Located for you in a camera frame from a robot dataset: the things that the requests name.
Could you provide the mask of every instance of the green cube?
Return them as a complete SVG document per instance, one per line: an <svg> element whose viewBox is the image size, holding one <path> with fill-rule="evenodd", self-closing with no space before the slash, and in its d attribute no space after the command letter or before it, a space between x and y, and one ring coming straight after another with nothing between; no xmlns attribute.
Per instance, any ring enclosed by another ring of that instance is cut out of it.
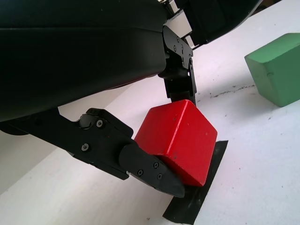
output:
<svg viewBox="0 0 300 225"><path fill-rule="evenodd" d="M258 92L278 106L300 99L300 33L281 36L245 56Z"/></svg>

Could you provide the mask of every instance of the black tape strip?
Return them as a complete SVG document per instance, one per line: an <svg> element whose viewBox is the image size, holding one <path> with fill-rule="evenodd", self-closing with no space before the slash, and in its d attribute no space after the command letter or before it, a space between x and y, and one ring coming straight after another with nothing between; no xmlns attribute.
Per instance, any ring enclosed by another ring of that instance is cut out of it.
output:
<svg viewBox="0 0 300 225"><path fill-rule="evenodd" d="M228 141L216 143L205 185L203 187L185 186L184 198L174 197L163 215L164 218L174 223L194 224L212 181L215 178L227 143Z"/></svg>

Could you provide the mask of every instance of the red wooden block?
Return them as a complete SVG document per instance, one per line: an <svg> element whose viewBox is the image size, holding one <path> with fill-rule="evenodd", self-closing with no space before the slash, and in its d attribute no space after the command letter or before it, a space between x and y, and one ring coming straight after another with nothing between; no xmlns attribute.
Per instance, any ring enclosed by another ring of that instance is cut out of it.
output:
<svg viewBox="0 0 300 225"><path fill-rule="evenodd" d="M215 128L188 100L151 108L135 137L192 186L205 184L216 139Z"/></svg>

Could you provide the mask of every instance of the bolt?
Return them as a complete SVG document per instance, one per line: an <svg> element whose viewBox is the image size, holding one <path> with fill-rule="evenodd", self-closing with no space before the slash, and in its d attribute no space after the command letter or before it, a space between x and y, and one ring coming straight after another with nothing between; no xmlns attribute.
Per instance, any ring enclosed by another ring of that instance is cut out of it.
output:
<svg viewBox="0 0 300 225"><path fill-rule="evenodd" d="M98 120L96 125L97 125L98 128L102 127L103 126L103 121Z"/></svg>
<svg viewBox="0 0 300 225"><path fill-rule="evenodd" d="M161 173L159 173L159 174L157 175L157 179L158 179L158 180L160 180L162 177L163 177L163 175L162 175Z"/></svg>
<svg viewBox="0 0 300 225"><path fill-rule="evenodd" d="M138 175L139 177L141 177L143 173L144 173L143 170L139 170L139 171L137 172L137 175Z"/></svg>
<svg viewBox="0 0 300 225"><path fill-rule="evenodd" d="M89 145L85 143L83 146L81 146L82 151L87 151L89 149Z"/></svg>

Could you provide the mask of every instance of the white table surface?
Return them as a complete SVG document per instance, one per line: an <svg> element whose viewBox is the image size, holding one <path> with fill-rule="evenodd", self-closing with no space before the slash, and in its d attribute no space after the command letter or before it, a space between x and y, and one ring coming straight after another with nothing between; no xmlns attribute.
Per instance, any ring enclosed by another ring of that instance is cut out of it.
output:
<svg viewBox="0 0 300 225"><path fill-rule="evenodd" d="M197 106L218 139L229 140L196 225L300 224L300 101L278 108L261 97L244 61L279 36L300 32L299 12L299 0L283 0L195 51ZM147 111L169 101L163 80L153 77L106 109L136 134ZM171 198L57 149L0 196L0 224L171 225L162 218Z"/></svg>

